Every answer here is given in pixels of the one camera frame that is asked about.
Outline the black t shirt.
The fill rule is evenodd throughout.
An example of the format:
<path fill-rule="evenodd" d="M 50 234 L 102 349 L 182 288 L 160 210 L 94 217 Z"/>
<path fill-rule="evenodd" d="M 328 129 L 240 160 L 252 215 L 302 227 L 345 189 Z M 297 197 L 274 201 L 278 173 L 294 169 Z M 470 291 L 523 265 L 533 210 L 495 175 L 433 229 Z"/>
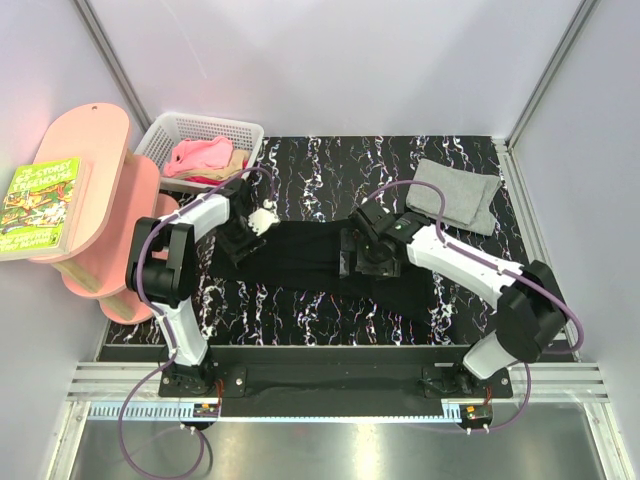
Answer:
<path fill-rule="evenodd" d="M 398 278 L 377 279 L 359 272 L 340 276 L 341 232 L 350 222 L 284 221 L 264 235 L 266 243 L 235 265 L 216 246 L 208 273 L 213 278 L 369 299 L 403 318 L 429 324 L 434 306 L 433 277 L 404 267 Z"/>

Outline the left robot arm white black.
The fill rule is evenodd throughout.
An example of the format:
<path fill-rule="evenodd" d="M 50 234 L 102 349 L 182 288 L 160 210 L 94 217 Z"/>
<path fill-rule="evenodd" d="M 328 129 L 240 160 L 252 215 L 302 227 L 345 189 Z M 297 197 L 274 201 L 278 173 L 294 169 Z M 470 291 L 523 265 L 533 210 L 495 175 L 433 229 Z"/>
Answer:
<path fill-rule="evenodd" d="M 197 287 L 196 244 L 213 233 L 216 246 L 238 266 L 265 244 L 264 235 L 278 222 L 273 199 L 255 204 L 247 182 L 235 179 L 168 215 L 135 223 L 126 288 L 150 308 L 170 360 L 185 367 L 181 384 L 193 395 L 208 394 L 216 382 L 214 369 L 203 363 L 208 347 L 191 300 Z"/>

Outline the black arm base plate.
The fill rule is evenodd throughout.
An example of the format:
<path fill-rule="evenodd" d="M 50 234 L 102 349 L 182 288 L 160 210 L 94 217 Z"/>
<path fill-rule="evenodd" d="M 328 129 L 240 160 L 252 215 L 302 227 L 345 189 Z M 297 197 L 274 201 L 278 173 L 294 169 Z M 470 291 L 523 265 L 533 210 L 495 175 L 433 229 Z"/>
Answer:
<path fill-rule="evenodd" d="M 444 400 L 510 400 L 507 370 L 475 380 L 463 346 L 215 346 L 162 374 L 162 397 L 222 401 L 222 417 L 336 422 L 443 414 Z"/>

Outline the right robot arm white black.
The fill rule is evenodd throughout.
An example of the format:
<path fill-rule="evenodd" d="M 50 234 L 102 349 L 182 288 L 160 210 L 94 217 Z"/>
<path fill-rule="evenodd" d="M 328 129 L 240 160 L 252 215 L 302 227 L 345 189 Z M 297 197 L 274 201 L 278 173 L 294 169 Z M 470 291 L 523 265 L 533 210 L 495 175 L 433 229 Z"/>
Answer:
<path fill-rule="evenodd" d="M 386 211 L 373 201 L 356 208 L 343 235 L 353 268 L 378 279 L 400 276 L 403 267 L 430 270 L 490 305 L 494 330 L 473 344 L 454 371 L 466 396 L 486 389 L 490 377 L 514 363 L 535 363 L 570 316 L 548 265 L 503 260 L 445 234 L 428 218 Z"/>

